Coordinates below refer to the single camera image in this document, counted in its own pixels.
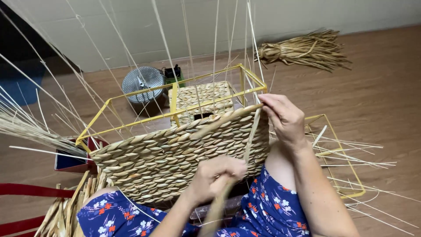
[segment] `green object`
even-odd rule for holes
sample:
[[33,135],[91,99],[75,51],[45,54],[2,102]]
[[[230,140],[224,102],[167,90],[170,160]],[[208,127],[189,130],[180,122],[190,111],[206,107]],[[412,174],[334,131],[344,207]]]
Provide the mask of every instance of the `green object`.
[[[177,77],[177,80],[179,81],[179,86],[180,87],[186,87],[186,85],[184,83],[180,83],[180,81],[184,81],[184,76],[183,76],[183,72],[180,69],[180,76]],[[174,83],[176,81],[176,79],[173,78],[165,78],[165,84],[171,84]]]

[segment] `woman's left hand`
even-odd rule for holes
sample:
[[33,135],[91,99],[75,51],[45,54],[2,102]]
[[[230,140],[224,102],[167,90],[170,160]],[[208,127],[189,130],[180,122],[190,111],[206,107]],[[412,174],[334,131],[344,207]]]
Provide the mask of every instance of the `woman's left hand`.
[[225,155],[199,162],[192,182],[182,195],[197,206],[222,192],[230,177],[241,180],[246,172],[244,160]]

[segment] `red stool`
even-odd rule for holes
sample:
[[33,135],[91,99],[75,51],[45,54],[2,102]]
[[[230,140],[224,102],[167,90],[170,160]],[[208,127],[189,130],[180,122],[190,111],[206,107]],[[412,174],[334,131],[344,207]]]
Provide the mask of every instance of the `red stool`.
[[[71,198],[75,193],[74,190],[52,189],[41,186],[16,184],[16,183],[0,183],[0,195],[26,195],[38,197],[61,197]],[[5,224],[0,224],[0,236],[8,234],[17,234],[29,229],[37,228],[41,225],[45,215],[38,216],[22,221],[15,221]],[[16,236],[33,237],[37,231],[28,232]]]

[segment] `white wall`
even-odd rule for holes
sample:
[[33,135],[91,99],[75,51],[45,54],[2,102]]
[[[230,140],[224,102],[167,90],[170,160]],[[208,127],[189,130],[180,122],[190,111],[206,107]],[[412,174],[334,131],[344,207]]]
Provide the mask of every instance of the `white wall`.
[[[84,71],[106,69],[66,0],[3,0]],[[99,0],[68,0],[109,67],[129,65]],[[156,0],[172,58],[187,57],[179,0]],[[168,59],[150,0],[102,0],[136,63]],[[217,0],[185,0],[193,55],[213,53]],[[278,40],[321,27],[350,33],[421,23],[420,0],[252,0],[256,40]],[[238,0],[232,49],[244,48],[246,1]],[[217,51],[228,50],[235,0],[220,0]]]

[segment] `square opening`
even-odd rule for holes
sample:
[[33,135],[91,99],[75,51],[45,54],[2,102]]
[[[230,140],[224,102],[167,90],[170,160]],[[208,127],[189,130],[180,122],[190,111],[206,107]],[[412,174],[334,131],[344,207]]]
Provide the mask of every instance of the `square opening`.
[[[213,115],[213,113],[203,113],[203,118],[207,118],[209,116]],[[195,120],[201,119],[202,116],[200,115],[200,113],[195,114]]]

